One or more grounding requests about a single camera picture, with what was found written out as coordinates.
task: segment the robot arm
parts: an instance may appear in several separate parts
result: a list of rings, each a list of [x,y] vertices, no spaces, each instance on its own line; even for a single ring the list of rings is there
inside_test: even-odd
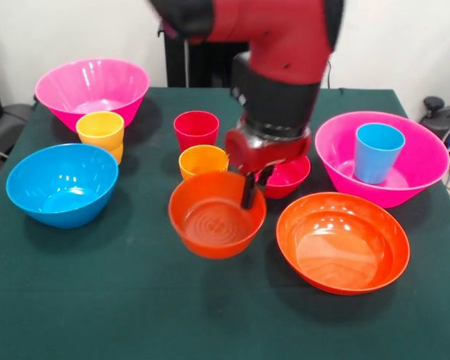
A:
[[[226,135],[231,164],[256,173],[308,150],[308,122],[335,48],[344,0],[150,0],[174,35],[247,41],[231,94],[244,107]]]

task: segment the white wall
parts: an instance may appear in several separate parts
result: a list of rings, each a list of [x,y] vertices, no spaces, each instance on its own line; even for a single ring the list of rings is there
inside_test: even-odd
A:
[[[394,89],[411,119],[450,104],[450,0],[346,0],[331,86]]]
[[[0,0],[0,93],[32,99],[48,69],[88,56],[122,57],[165,86],[163,38],[146,0]],[[332,87],[394,89],[410,118],[422,100],[450,104],[450,0],[346,0]]]
[[[0,96],[33,101],[41,75],[94,56],[143,66],[166,86],[164,39],[145,0],[0,0]]]

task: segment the bowl rim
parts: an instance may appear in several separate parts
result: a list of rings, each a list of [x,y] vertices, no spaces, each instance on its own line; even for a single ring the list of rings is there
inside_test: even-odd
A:
[[[108,58],[108,57],[101,58],[101,57],[97,57],[97,58],[83,58],[83,59],[80,59],[80,60],[70,61],[70,62],[67,62],[65,64],[60,64],[59,66],[56,66],[56,67],[48,70],[44,75],[42,75],[40,77],[40,79],[38,79],[37,83],[35,84],[34,93],[35,93],[35,96],[38,99],[38,102],[40,102],[42,105],[44,105],[48,109],[53,110],[53,111],[58,111],[60,113],[69,113],[69,114],[74,114],[74,115],[86,115],[86,113],[84,113],[84,112],[67,111],[67,110],[64,110],[64,109],[57,109],[55,106],[50,106],[46,101],[43,101],[43,99],[41,99],[41,96],[39,95],[39,92],[38,92],[38,87],[40,86],[40,84],[50,74],[53,74],[56,71],[61,70],[62,68],[66,68],[66,67],[69,67],[69,66],[73,66],[73,65],[77,65],[77,64],[81,64],[81,63],[85,63],[85,62],[98,62],[98,61],[102,61],[102,62],[121,62],[123,64],[131,66],[132,68],[136,68],[137,70],[140,70],[140,72],[142,72],[145,75],[146,84],[145,84],[144,90],[141,91],[139,93],[139,95],[135,96],[132,101],[124,104],[123,106],[117,107],[116,109],[111,109],[110,111],[114,112],[116,110],[120,110],[120,109],[123,109],[125,107],[129,107],[131,104],[135,103],[137,100],[145,97],[147,91],[150,89],[150,76],[148,75],[148,73],[146,72],[145,69],[143,69],[138,64],[135,64],[132,61],[124,60],[122,58]]]
[[[33,156],[35,156],[35,155],[37,155],[37,154],[40,154],[41,152],[46,152],[46,151],[48,151],[48,150],[50,150],[50,149],[54,149],[54,148],[62,148],[62,147],[68,147],[68,146],[70,146],[70,147],[72,147],[72,146],[73,146],[73,147],[75,147],[75,146],[77,146],[77,147],[88,147],[88,148],[98,149],[100,152],[105,153],[106,156],[108,156],[109,158],[111,158],[111,159],[113,160],[114,164],[115,164],[115,175],[114,175],[114,179],[113,179],[111,185],[110,185],[109,187],[107,187],[106,190],[105,190],[105,191],[104,191],[97,199],[94,199],[93,201],[88,202],[88,203],[86,203],[85,205],[81,205],[81,206],[79,206],[79,207],[77,207],[77,208],[72,208],[72,209],[69,209],[69,210],[64,210],[64,211],[52,211],[52,212],[49,212],[49,211],[37,211],[36,209],[30,209],[30,208],[27,208],[27,207],[25,207],[25,206],[20,205],[19,202],[17,202],[17,200],[14,199],[14,196],[11,195],[11,191],[10,191],[10,188],[9,188],[11,176],[12,176],[16,171],[18,171],[19,165],[22,164],[22,163],[24,163],[25,161],[27,161],[29,158],[32,158]],[[82,209],[82,208],[85,208],[86,206],[89,206],[89,205],[92,204],[92,203],[96,203],[98,200],[100,200],[100,199],[102,199],[103,197],[105,197],[105,196],[113,189],[113,187],[116,185],[116,182],[117,182],[118,178],[119,178],[119,165],[118,165],[117,161],[115,160],[115,158],[114,158],[108,151],[103,150],[102,148],[99,148],[98,146],[72,142],[72,143],[68,143],[68,144],[58,144],[58,145],[48,146],[48,147],[46,147],[46,148],[42,148],[42,149],[40,149],[40,150],[38,150],[38,151],[32,152],[32,153],[29,154],[28,156],[24,157],[21,161],[19,161],[19,162],[13,167],[13,169],[12,169],[12,170],[10,171],[10,173],[8,174],[8,177],[7,177],[7,183],[6,183],[6,185],[5,185],[5,189],[6,189],[6,191],[7,191],[8,199],[10,199],[10,201],[11,201],[17,208],[19,208],[19,209],[22,209],[22,210],[25,211],[25,212],[30,212],[30,213],[32,213],[32,214],[39,214],[39,215],[57,215],[57,214],[65,214],[65,213],[68,213],[68,212],[75,212],[75,211],[78,210],[78,209]]]
[[[298,267],[296,267],[289,259],[289,257],[287,255],[285,255],[285,252],[283,250],[283,248],[281,247],[281,242],[279,240],[279,236],[278,236],[278,226],[279,224],[284,221],[284,215],[289,211],[290,208],[292,208],[292,206],[294,206],[296,203],[299,203],[301,201],[304,201],[305,199],[310,199],[311,197],[323,197],[323,196],[341,196],[341,197],[349,197],[351,199],[355,199],[358,201],[363,202],[364,204],[367,204],[369,206],[374,207],[375,209],[378,209],[380,212],[382,212],[386,217],[390,218],[392,220],[392,222],[394,222],[394,224],[397,226],[398,230],[400,231],[401,235],[403,236],[404,240],[405,240],[405,245],[406,245],[406,261],[403,264],[402,269],[391,279],[387,280],[386,282],[377,285],[377,286],[371,286],[371,287],[364,287],[361,289],[354,289],[354,288],[346,288],[346,287],[334,287],[334,286],[329,286],[326,283],[314,280],[313,278],[307,276],[306,274],[304,274],[303,271],[301,271]],[[282,256],[285,258],[285,260],[289,263],[289,265],[301,276],[303,276],[306,279],[309,279],[310,281],[313,281],[315,284],[319,284],[320,286],[326,287],[327,289],[333,289],[333,290],[337,290],[340,291],[342,293],[348,293],[350,295],[360,295],[360,294],[364,294],[364,293],[372,293],[373,291],[377,291],[380,290],[384,287],[387,287],[388,285],[394,283],[400,276],[402,276],[402,274],[405,272],[405,270],[407,270],[407,267],[410,263],[410,241],[408,239],[407,233],[405,232],[404,228],[400,225],[400,223],[398,222],[397,219],[395,219],[392,214],[390,214],[388,211],[386,211],[384,208],[378,206],[377,204],[374,204],[373,202],[363,199],[360,196],[356,196],[356,195],[350,195],[348,193],[338,193],[338,192],[333,192],[333,191],[327,191],[327,192],[322,192],[322,193],[311,193],[309,195],[303,196],[298,198],[297,200],[295,200],[294,202],[292,202],[291,204],[289,204],[285,210],[282,211],[282,213],[280,214],[280,217],[278,218],[277,221],[277,226],[276,226],[276,230],[275,230],[275,236],[277,238],[277,245],[278,248],[280,249],[280,252],[282,253]]]
[[[302,155],[301,157],[290,161],[288,164],[290,163],[294,163],[294,162],[298,162],[298,161],[305,161],[305,163],[308,165],[308,171],[306,172],[305,176],[302,176],[299,180],[294,181],[291,184],[281,184],[281,185],[275,185],[275,184],[268,184],[265,187],[269,187],[269,188],[273,188],[273,189],[281,189],[281,188],[292,188],[296,185],[300,185],[302,182],[305,181],[305,179],[310,175],[311,171],[312,171],[312,163],[310,161],[310,159],[308,158],[307,155]]]
[[[219,251],[219,250],[225,250],[225,249],[229,249],[229,248],[234,248],[235,246],[237,246],[238,244],[244,244],[246,242],[249,242],[251,239],[253,239],[257,233],[260,231],[260,229],[262,229],[263,224],[265,223],[265,219],[267,217],[267,202],[265,200],[265,195],[262,193],[262,191],[260,189],[256,190],[256,194],[255,196],[258,196],[260,198],[260,202],[263,204],[265,211],[264,211],[264,215],[262,216],[262,219],[260,219],[260,222],[258,224],[258,226],[256,227],[256,229],[249,235],[247,235],[246,237],[244,237],[242,240],[240,241],[235,241],[231,244],[223,244],[223,245],[210,245],[210,244],[206,244],[203,242],[198,242],[198,241],[193,241],[190,240],[190,238],[188,236],[186,236],[186,234],[180,229],[179,225],[173,220],[173,216],[172,216],[172,203],[173,203],[173,198],[176,197],[176,192],[187,182],[192,182],[194,179],[201,177],[201,176],[212,176],[215,175],[217,173],[220,174],[226,174],[226,176],[233,176],[233,177],[243,177],[239,174],[235,174],[234,172],[230,172],[230,171],[215,171],[215,172],[207,172],[205,174],[202,175],[197,175],[191,178],[187,178],[186,180],[182,181],[172,192],[172,195],[170,196],[169,199],[169,203],[168,203],[168,216],[169,216],[169,221],[172,224],[173,228],[175,229],[175,231],[177,232],[178,236],[180,236],[180,238],[182,239],[182,242],[185,242],[185,239],[187,239],[187,242],[190,242],[192,244],[197,244],[200,245],[204,248],[208,248],[208,249],[212,249],[215,251]]]
[[[425,128],[424,126],[421,126],[419,123],[410,120],[409,118],[405,118],[403,116],[400,115],[396,115],[396,114],[392,114],[390,112],[383,112],[383,111],[352,111],[352,112],[344,112],[342,114],[338,114],[332,118],[330,118],[329,120],[325,121],[318,129],[318,131],[316,132],[315,135],[315,149],[316,149],[316,153],[318,154],[320,160],[326,165],[326,167],[328,167],[329,169],[333,170],[334,173],[337,173],[338,175],[340,175],[342,178],[347,179],[349,181],[351,181],[353,184],[355,185],[361,185],[361,186],[365,186],[366,188],[370,188],[370,189],[376,189],[376,190],[381,190],[381,191],[419,191],[419,190],[423,190],[426,188],[429,188],[430,186],[436,184],[437,182],[440,181],[440,179],[442,179],[446,173],[449,171],[450,168],[450,156],[447,156],[447,166],[445,167],[443,174],[434,181],[429,181],[426,184],[423,185],[419,185],[419,186],[414,186],[414,187],[385,187],[385,186],[379,186],[376,184],[367,184],[365,182],[359,181],[354,179],[353,177],[350,178],[349,176],[345,176],[342,172],[338,171],[337,169],[335,169],[323,156],[323,154],[320,152],[319,146],[317,145],[317,141],[320,137],[321,132],[323,131],[324,125],[328,124],[328,123],[332,123],[334,121],[337,121],[337,119],[341,118],[342,116],[349,116],[349,115],[358,115],[358,114],[373,114],[373,115],[387,115],[387,116],[391,116],[394,117],[396,119],[400,119],[401,121],[407,121],[409,123],[412,124],[412,126],[416,126],[418,131],[421,132],[425,132],[426,134],[430,133],[430,135],[432,135],[430,137],[430,141],[434,141],[437,145],[441,146],[442,149],[447,152],[447,154],[449,153],[447,148],[445,147],[445,145],[443,144],[443,142],[440,141],[440,139],[435,136],[431,131],[429,131],[427,128]]]

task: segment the yellow cup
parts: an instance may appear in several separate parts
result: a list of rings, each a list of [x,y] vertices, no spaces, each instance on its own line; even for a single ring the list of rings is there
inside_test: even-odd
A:
[[[117,163],[122,162],[125,122],[114,112],[91,112],[76,123],[76,132],[82,143],[107,150]]]
[[[227,153],[212,145],[197,145],[183,151],[178,159],[181,177],[186,180],[195,175],[228,170]]]

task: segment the bowl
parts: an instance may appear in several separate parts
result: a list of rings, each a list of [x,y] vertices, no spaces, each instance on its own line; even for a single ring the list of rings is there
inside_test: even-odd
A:
[[[283,199],[297,190],[311,171],[308,157],[301,156],[296,160],[275,165],[273,173],[265,186],[265,197],[269,199]]]
[[[106,150],[64,144],[21,160],[7,179],[7,195],[27,215],[61,229],[96,218],[112,196],[119,166]]]
[[[366,184],[354,175],[356,131],[380,123],[399,130],[406,139],[386,180]],[[383,208],[405,203],[440,181],[450,167],[449,152],[440,139],[420,124],[384,112],[349,112],[331,118],[315,136],[316,151],[338,191],[370,200]]]
[[[277,242],[309,284],[338,295],[386,287],[410,259],[400,224],[378,205],[345,193],[315,193],[293,202],[278,219]]]
[[[208,172],[184,180],[172,193],[169,217],[184,245],[208,259],[226,259],[245,250],[266,216],[257,190],[250,210],[241,206],[245,177]]]
[[[35,87],[37,99],[73,132],[88,113],[113,111],[127,127],[150,86],[138,65],[113,58],[64,64],[46,73]]]

